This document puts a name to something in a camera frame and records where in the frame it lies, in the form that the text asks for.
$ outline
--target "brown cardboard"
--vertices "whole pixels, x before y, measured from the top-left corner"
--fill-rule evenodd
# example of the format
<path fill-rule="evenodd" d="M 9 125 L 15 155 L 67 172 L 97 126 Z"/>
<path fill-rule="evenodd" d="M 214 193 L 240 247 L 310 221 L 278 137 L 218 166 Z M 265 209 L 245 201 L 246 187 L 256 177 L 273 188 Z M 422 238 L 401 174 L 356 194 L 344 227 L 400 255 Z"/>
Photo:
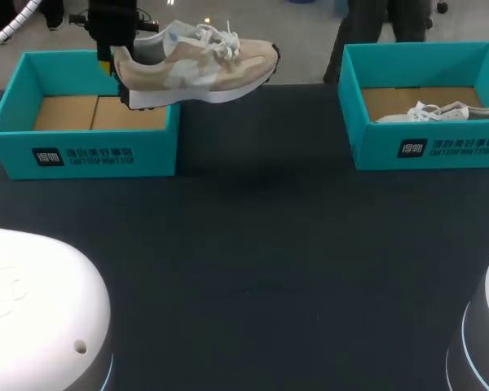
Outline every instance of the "brown cardboard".
<path fill-rule="evenodd" d="M 95 95 L 46 97 L 33 130 L 90 130 L 97 100 Z"/>
<path fill-rule="evenodd" d="M 118 97 L 99 97 L 92 130 L 164 130 L 166 108 L 130 110 Z"/>
<path fill-rule="evenodd" d="M 362 90 L 362 96 L 371 121 L 392 114 L 406 114 L 418 101 L 439 107 L 454 102 L 482 107 L 473 87 L 367 88 Z"/>

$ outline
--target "teal shoe box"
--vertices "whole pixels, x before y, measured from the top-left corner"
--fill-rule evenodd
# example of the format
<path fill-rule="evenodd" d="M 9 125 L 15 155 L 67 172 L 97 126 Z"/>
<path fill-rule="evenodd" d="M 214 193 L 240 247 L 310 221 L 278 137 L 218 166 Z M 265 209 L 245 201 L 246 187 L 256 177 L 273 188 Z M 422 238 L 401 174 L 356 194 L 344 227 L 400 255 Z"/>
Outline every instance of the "teal shoe box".
<path fill-rule="evenodd" d="M 406 114 L 421 96 L 489 108 L 489 42 L 348 45 L 338 94 L 357 169 L 489 167 L 489 120 L 377 124 L 372 112 Z"/>
<path fill-rule="evenodd" d="M 11 179 L 175 172 L 179 105 L 132 112 L 95 51 L 23 54 L 0 103 L 0 161 Z"/>

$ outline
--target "black table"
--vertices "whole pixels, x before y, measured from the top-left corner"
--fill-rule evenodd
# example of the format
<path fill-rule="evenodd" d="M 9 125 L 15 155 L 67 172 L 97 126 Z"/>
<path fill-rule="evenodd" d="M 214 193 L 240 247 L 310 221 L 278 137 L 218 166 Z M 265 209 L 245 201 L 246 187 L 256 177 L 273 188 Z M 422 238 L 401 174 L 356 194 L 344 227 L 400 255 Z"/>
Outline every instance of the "black table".
<path fill-rule="evenodd" d="M 178 176 L 12 182 L 0 227 L 83 251 L 117 389 L 444 391 L 489 263 L 489 170 L 359 173 L 336 91 L 185 103 Z"/>

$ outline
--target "shoelace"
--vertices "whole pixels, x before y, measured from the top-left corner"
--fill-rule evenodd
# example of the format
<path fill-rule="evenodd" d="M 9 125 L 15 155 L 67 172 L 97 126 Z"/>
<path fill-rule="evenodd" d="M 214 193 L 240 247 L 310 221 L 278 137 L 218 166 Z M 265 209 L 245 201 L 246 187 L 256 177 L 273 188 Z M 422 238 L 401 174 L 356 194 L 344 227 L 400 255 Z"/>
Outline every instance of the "shoelace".
<path fill-rule="evenodd" d="M 208 24 L 198 24 L 200 30 L 197 36 L 206 45 L 206 52 L 213 52 L 226 61 L 239 57 L 240 42 L 237 33 L 230 30 L 230 21 L 227 21 L 227 31 L 219 31 L 214 26 Z"/>
<path fill-rule="evenodd" d="M 417 122 L 424 122 L 429 120 L 441 121 L 442 118 L 434 114 L 433 112 L 427 112 L 425 109 L 432 108 L 434 110 L 438 110 L 439 107 L 434 104 L 423 104 L 419 102 L 416 104 L 416 107 L 409 109 L 407 112 L 408 115 L 413 116 L 413 119 Z"/>

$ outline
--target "sneaker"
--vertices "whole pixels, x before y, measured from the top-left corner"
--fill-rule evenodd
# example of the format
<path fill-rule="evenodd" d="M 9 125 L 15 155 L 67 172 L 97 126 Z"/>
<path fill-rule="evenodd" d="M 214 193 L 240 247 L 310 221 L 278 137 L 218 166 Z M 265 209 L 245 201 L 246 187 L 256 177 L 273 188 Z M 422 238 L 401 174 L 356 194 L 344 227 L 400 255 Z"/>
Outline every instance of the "sneaker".
<path fill-rule="evenodd" d="M 465 115 L 467 112 L 467 118 L 465 119 L 469 121 L 489 120 L 489 108 L 470 108 L 461 102 L 454 102 L 445 108 L 440 108 L 435 114 L 445 117 L 444 120 L 452 121 L 451 116 L 460 116 L 458 114 L 459 112 L 461 112 L 462 115 Z"/>
<path fill-rule="evenodd" d="M 384 116 L 377 121 L 379 124 L 396 122 L 439 122 L 439 121 L 467 121 L 489 120 L 489 108 L 470 108 L 469 106 L 455 102 L 444 108 L 433 104 L 419 102 L 407 114 L 395 114 Z"/>
<path fill-rule="evenodd" d="M 240 40 L 206 24 L 173 22 L 161 33 L 134 41 L 134 58 L 114 47 L 114 68 L 132 109 L 196 99 L 238 99 L 268 81 L 280 59 L 270 42 Z"/>
<path fill-rule="evenodd" d="M 46 17 L 46 25 L 49 31 L 59 30 L 64 25 L 64 16 Z"/>

